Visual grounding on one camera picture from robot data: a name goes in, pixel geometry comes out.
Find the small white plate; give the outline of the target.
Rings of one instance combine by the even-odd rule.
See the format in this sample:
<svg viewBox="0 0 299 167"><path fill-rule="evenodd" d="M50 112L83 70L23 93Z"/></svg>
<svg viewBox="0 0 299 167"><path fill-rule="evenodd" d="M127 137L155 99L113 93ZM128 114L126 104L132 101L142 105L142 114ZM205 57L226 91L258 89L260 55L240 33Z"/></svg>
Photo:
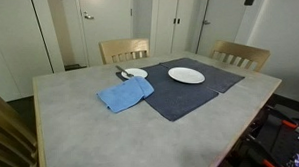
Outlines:
<svg viewBox="0 0 299 167"><path fill-rule="evenodd" d="M148 73L146 70L140 69L140 68L129 68L125 69L125 73L121 71L121 76L124 77L125 79L130 79L129 74L132 74L134 77L135 76L141 76L146 78L148 76Z"/></svg>

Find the blue towel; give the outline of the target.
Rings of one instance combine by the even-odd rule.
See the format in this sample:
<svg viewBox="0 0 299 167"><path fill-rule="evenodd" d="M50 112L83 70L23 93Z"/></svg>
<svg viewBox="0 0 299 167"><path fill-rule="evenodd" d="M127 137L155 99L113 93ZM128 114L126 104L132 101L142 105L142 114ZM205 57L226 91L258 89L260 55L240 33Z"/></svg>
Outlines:
<svg viewBox="0 0 299 167"><path fill-rule="evenodd" d="M153 93L152 85L144 77L136 76L98 92L97 96L113 113L118 113Z"/></svg>

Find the dark blue placemat far side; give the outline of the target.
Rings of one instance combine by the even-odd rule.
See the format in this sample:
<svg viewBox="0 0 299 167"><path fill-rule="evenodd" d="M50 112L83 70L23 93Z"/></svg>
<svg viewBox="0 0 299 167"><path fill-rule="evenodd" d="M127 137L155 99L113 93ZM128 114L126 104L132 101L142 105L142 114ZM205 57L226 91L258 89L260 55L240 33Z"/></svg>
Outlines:
<svg viewBox="0 0 299 167"><path fill-rule="evenodd" d="M163 62L162 66L167 68L190 68L199 71L206 79L204 85L220 93L225 93L232 86L244 79L243 76L239 76L232 72L224 71L189 58L181 58Z"/></svg>

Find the dark blue placemat near towel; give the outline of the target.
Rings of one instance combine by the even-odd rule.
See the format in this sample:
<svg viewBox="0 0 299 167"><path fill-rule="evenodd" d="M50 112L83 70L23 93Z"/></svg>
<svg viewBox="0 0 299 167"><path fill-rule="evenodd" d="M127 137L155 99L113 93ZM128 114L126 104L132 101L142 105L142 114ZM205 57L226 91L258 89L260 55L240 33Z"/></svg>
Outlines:
<svg viewBox="0 0 299 167"><path fill-rule="evenodd" d="M168 75L168 69L162 65L144 67L146 80L154 88L154 93L145 100L161 116L176 121L201 105L218 96L203 85L180 83Z"/></svg>

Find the large white plate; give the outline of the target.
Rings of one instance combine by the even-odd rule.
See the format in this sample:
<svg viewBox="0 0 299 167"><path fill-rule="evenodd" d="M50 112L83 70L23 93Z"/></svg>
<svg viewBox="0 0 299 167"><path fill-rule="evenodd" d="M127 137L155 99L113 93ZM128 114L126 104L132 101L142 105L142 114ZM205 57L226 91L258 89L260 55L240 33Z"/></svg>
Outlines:
<svg viewBox="0 0 299 167"><path fill-rule="evenodd" d="M173 67L168 71L172 79L187 84L198 84L205 81L204 75L194 69Z"/></svg>

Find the orange handled black clamp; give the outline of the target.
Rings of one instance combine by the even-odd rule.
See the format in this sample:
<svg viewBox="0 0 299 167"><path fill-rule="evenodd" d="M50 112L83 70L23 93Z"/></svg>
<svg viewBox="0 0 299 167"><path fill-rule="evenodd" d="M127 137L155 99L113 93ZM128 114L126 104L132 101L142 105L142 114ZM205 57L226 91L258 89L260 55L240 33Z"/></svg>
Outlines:
<svg viewBox="0 0 299 167"><path fill-rule="evenodd" d="M265 167L285 167L279 163L254 136L248 134L245 137L245 142L262 157L262 164Z"/></svg>

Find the white double closet door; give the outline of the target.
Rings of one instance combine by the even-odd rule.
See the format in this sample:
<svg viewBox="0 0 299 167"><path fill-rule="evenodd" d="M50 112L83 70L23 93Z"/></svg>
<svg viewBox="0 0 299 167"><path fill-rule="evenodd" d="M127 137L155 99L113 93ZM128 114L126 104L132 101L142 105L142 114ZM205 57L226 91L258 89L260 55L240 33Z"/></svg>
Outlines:
<svg viewBox="0 0 299 167"><path fill-rule="evenodd" d="M186 51L198 0L157 0L153 53Z"/></svg>

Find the wooden chair by towel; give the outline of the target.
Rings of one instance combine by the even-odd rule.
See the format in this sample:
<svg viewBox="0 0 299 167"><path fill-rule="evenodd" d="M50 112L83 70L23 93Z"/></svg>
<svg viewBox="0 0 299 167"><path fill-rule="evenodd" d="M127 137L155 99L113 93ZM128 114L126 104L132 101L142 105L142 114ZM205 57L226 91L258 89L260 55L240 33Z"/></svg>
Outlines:
<svg viewBox="0 0 299 167"><path fill-rule="evenodd" d="M149 57L149 40L116 39L99 43L101 59L104 64L126 62L130 60Z"/></svg>

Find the wooden chair by door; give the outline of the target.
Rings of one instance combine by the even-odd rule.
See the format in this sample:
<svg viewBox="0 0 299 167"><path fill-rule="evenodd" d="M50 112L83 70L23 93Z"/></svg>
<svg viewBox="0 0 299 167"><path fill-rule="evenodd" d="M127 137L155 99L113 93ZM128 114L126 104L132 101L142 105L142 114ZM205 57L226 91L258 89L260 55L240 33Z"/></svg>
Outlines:
<svg viewBox="0 0 299 167"><path fill-rule="evenodd" d="M239 68L259 72L270 55L271 53L265 49L218 40L209 57Z"/></svg>

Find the white door right side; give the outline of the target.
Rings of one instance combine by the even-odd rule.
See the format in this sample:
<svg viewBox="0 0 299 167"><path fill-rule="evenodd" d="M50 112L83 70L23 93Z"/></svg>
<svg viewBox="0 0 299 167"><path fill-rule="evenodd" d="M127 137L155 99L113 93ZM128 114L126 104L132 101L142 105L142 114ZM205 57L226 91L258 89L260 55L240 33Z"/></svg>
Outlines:
<svg viewBox="0 0 299 167"><path fill-rule="evenodd" d="M208 56L217 40L235 40L246 9L244 1L206 0L196 54Z"/></svg>

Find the metal spoon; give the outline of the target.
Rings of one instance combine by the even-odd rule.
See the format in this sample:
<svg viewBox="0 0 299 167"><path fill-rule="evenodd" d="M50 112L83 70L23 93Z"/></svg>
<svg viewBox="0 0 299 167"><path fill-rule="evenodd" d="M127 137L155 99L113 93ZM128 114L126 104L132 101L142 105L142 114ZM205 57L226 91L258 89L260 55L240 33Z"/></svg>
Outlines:
<svg viewBox="0 0 299 167"><path fill-rule="evenodd" d="M124 69L122 69L122 67L120 67L119 65L115 65L121 72L125 73L128 77L134 77L133 74L128 73L127 71L125 71Z"/></svg>

